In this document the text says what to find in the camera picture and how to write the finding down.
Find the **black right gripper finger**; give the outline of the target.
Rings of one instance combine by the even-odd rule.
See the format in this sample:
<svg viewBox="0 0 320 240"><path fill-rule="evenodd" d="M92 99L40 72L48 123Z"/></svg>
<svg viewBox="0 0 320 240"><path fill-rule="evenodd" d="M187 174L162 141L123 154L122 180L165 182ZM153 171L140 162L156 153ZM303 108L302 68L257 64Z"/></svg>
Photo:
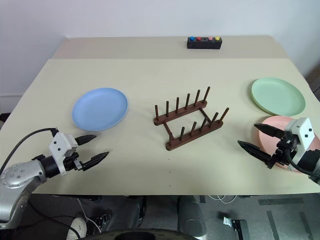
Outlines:
<svg viewBox="0 0 320 240"><path fill-rule="evenodd" d="M262 162L266 163L270 160L271 156L262 151L259 147L256 145L253 145L249 142L238 140L237 143L251 156L261 160Z"/></svg>
<svg viewBox="0 0 320 240"><path fill-rule="evenodd" d="M254 126L260 130L262 133L276 138L283 138L285 133L283 130L276 128L274 126L264 124L264 123L255 123Z"/></svg>

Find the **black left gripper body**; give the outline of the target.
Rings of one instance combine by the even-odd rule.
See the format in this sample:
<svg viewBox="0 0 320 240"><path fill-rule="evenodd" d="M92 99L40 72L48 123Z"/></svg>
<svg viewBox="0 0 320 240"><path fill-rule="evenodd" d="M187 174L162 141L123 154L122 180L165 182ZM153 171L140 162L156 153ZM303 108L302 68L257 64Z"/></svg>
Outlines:
<svg viewBox="0 0 320 240"><path fill-rule="evenodd" d="M71 170L83 170L83 163L78 160L79 154L75 151L71 154L71 156L66 157L63 160L63 166L65 168L65 171L71 171Z"/></svg>

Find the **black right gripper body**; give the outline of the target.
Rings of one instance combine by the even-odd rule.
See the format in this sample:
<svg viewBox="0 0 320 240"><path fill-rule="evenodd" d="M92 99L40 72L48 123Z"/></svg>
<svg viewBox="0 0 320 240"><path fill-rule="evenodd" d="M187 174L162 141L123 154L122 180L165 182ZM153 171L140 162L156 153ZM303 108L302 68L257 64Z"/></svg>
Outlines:
<svg viewBox="0 0 320 240"><path fill-rule="evenodd" d="M277 149L275 153L271 156L265 164L269 169L272 169L275 163L281 165L291 165L295 169L298 169L297 165L293 162L292 152L298 145L298 136L295 134L289 134L288 136L284 134L280 141L277 143Z"/></svg>

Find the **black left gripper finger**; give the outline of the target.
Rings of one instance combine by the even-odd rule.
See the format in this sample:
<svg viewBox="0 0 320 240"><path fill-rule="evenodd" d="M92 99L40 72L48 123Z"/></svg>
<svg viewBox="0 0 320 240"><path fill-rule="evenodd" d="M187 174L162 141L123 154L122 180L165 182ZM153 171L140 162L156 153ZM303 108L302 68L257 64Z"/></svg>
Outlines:
<svg viewBox="0 0 320 240"><path fill-rule="evenodd" d="M94 134L88 134L88 135L83 135L75 138L75 142L78 146L84 145L93 139L95 139L97 135Z"/></svg>
<svg viewBox="0 0 320 240"><path fill-rule="evenodd" d="M89 161L87 161L85 163L82 163L82 170L86 171L86 170L96 166L102 160L104 160L108 156L109 153L110 152L107 151L107 152L100 153L100 154L98 154L96 156L93 156Z"/></svg>

